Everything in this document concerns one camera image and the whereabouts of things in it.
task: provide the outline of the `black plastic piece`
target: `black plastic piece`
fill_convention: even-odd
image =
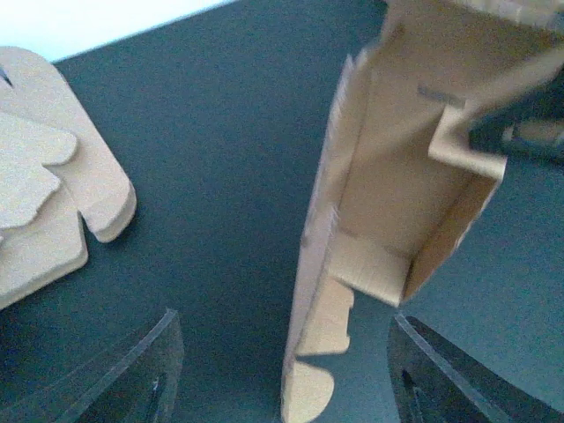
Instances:
[[[564,421],[414,317],[392,320],[388,362],[402,423]]]
[[[178,314],[135,330],[44,390],[0,411],[0,421],[165,423],[184,349]]]

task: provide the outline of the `stacked cardboard pieces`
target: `stacked cardboard pieces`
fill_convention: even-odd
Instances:
[[[130,223],[128,176],[55,66],[1,47],[0,309],[82,267]]]
[[[334,380],[299,357],[344,353],[353,291],[398,307],[456,249],[506,159],[471,151],[472,119],[551,80],[562,38],[438,0],[389,7],[347,58],[304,227],[283,373],[286,423],[315,419]]]

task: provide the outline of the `cardboard box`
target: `cardboard box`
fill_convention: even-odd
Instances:
[[[501,183],[506,158],[468,147],[472,119],[563,63],[554,33],[434,0],[391,4],[380,42],[347,58],[301,240],[286,423],[311,421],[329,402],[332,378],[295,357],[346,350],[350,288],[408,301]]]

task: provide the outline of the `cardboard edge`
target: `cardboard edge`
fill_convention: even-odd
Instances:
[[[402,33],[403,28],[396,26],[390,37],[363,48],[354,60],[348,56],[345,61],[330,108],[322,157],[304,226],[305,238],[310,234],[309,228],[319,210],[330,204],[339,206],[341,203],[367,112],[367,87],[372,84],[370,64]],[[359,113],[352,113],[352,104],[358,105]]]
[[[104,200],[103,203],[104,205],[107,205],[108,201]],[[137,195],[131,182],[129,183],[129,189],[127,195],[125,196],[125,201],[118,197],[117,203],[122,203],[122,205],[120,207],[120,211],[116,214],[111,223],[100,230],[93,231],[94,236],[99,242],[113,241],[123,232],[133,219],[135,210],[137,209]]]
[[[336,234],[331,248],[331,277],[392,307],[399,306],[409,258],[342,230]]]
[[[334,207],[327,207],[323,217],[324,219],[313,222],[312,238],[307,245],[300,248],[282,368],[283,379],[289,371],[290,363],[295,358],[296,349],[303,336],[320,283],[327,273],[330,244],[338,225],[338,215]]]
[[[22,128],[27,128],[27,130],[31,131],[31,135],[29,134],[29,132],[26,133],[26,130],[23,130],[24,133],[26,133],[26,136],[32,136],[32,137],[36,137],[39,135],[39,133],[42,132],[41,135],[45,137],[45,139],[48,139],[49,143],[48,145],[40,145],[40,148],[38,149],[39,151],[38,151],[37,160],[33,164],[30,164],[31,167],[27,167],[26,163],[22,164],[22,163],[4,162],[4,166],[7,165],[7,167],[4,170],[9,168],[15,169],[14,172],[18,174],[19,178],[21,178],[22,175],[21,173],[23,171],[23,168],[21,168],[22,166],[25,166],[26,169],[36,167],[38,170],[41,169],[42,167],[41,170],[42,175],[45,176],[43,179],[44,182],[43,186],[45,186],[47,179],[50,180],[50,186],[48,187],[48,192],[46,191],[45,193],[39,193],[41,195],[41,198],[38,198],[37,201],[33,203],[24,202],[24,204],[27,204],[28,207],[30,208],[24,210],[24,212],[19,210],[19,213],[16,213],[16,216],[19,216],[16,220],[13,220],[10,223],[8,221],[5,221],[3,223],[2,217],[0,217],[0,228],[2,229],[10,229],[14,227],[22,227],[28,225],[37,217],[38,213],[41,211],[41,207],[51,198],[51,196],[55,192],[57,192],[61,188],[61,183],[62,183],[61,179],[57,177],[55,174],[53,174],[52,172],[50,172],[49,167],[68,163],[75,155],[79,144],[78,139],[74,136],[74,134],[70,133],[69,131],[59,130],[57,128],[53,128],[48,125],[44,125],[42,123],[35,122],[20,116],[12,115],[10,113],[6,113],[0,110],[0,126],[2,122],[6,122],[6,121],[7,121],[6,129],[8,131],[14,129],[18,131],[21,130]],[[20,138],[20,141],[22,140],[24,142],[29,143],[29,139],[27,138],[25,139]],[[42,153],[43,155],[47,154],[49,157],[48,158],[41,157]],[[33,189],[31,191],[28,191],[28,195],[31,194],[33,197],[34,194],[37,193],[38,192]],[[16,210],[18,210],[18,208],[22,205],[21,196],[18,196],[18,199],[15,202],[16,204],[18,204],[16,205],[17,208]]]

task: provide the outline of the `dark green table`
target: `dark green table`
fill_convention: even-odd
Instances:
[[[0,312],[0,405],[71,371],[165,307],[186,359],[174,421],[276,421],[299,239],[347,53],[371,1],[240,1],[65,60],[133,181],[137,215],[90,259]],[[562,172],[511,162],[456,255],[405,307],[501,376],[564,409]],[[394,422],[395,310],[355,294],[321,422]]]

